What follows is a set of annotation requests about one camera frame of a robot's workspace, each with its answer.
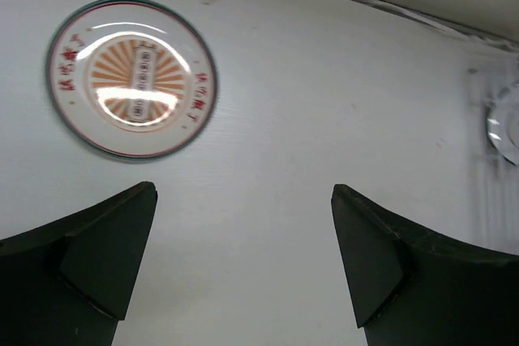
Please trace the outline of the white green-rimmed plate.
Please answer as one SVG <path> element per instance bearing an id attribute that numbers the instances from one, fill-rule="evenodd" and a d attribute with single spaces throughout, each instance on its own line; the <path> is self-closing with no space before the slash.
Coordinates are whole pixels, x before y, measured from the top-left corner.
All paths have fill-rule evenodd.
<path id="1" fill-rule="evenodd" d="M 518 166 L 518 81 L 499 90 L 486 117 L 492 147 L 510 164 Z"/>

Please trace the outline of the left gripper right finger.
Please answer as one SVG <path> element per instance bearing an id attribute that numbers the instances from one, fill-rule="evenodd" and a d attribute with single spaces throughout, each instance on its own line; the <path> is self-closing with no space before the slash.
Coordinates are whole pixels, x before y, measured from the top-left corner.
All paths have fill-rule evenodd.
<path id="1" fill-rule="evenodd" d="M 458 241 L 347 185 L 332 217 L 357 326 L 370 345 L 515 345 L 518 257 Z"/>

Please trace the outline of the orange sunburst plate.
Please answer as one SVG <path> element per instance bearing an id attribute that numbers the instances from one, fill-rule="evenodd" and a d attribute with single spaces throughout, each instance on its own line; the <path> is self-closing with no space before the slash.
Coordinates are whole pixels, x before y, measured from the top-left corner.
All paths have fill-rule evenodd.
<path id="1" fill-rule="evenodd" d="M 97 0 L 70 14 L 49 41 L 45 86 L 56 116 L 81 143 L 133 161 L 195 141 L 220 91 L 203 36 L 151 0 Z"/>

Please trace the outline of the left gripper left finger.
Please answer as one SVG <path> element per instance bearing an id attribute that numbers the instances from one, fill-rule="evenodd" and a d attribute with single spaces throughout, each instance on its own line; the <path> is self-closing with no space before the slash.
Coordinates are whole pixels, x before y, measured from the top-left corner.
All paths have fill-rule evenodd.
<path id="1" fill-rule="evenodd" d="M 141 182 L 1 241 L 3 345 L 110 345 L 125 319 L 158 193 Z"/>

